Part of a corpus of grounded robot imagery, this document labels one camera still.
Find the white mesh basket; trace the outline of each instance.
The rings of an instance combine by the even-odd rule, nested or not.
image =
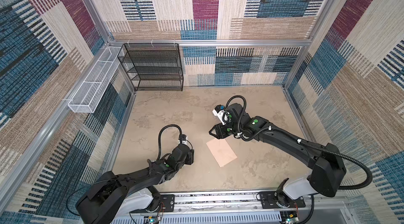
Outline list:
[[[73,95],[68,106],[75,113],[93,113],[118,65],[121,47],[107,47]]]

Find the patterned wall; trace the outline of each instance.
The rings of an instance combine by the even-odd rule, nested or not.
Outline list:
[[[184,86],[280,85],[300,47],[180,47]]]
[[[338,0],[289,87],[312,139],[368,165],[362,223],[404,223],[404,0]],[[364,172],[346,163],[346,184]]]
[[[324,0],[93,0],[112,37],[305,39]]]
[[[0,182],[103,43],[82,0],[0,0]]]
[[[66,209],[66,198],[104,172],[131,95],[124,74],[115,72],[94,113],[69,113],[0,223],[79,223],[79,217]],[[80,193],[71,198],[71,210],[76,210],[79,197]]]

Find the black mesh shelf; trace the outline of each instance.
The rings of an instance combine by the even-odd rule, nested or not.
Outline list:
[[[118,57],[137,91],[182,91],[178,44],[124,44]]]

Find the brown floor surface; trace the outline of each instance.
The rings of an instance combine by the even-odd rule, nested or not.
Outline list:
[[[303,175],[309,169],[294,157],[263,142],[244,142],[229,136],[227,142],[237,158],[220,168],[206,143],[208,131],[219,120],[212,110],[225,105],[233,95],[247,100],[247,113],[262,116],[276,126],[302,137],[303,134],[278,86],[188,88],[184,91],[140,91],[113,168],[115,174],[148,166],[158,155],[158,133],[168,124],[178,124],[195,149],[195,162],[170,181],[156,186],[161,192],[277,187],[287,177]],[[241,99],[234,102],[242,104]],[[162,135],[162,155],[178,144],[178,130]]]

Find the pink sheet of paper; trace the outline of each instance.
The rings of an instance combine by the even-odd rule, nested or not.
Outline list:
[[[213,139],[206,143],[220,167],[235,160],[237,156],[225,139]]]

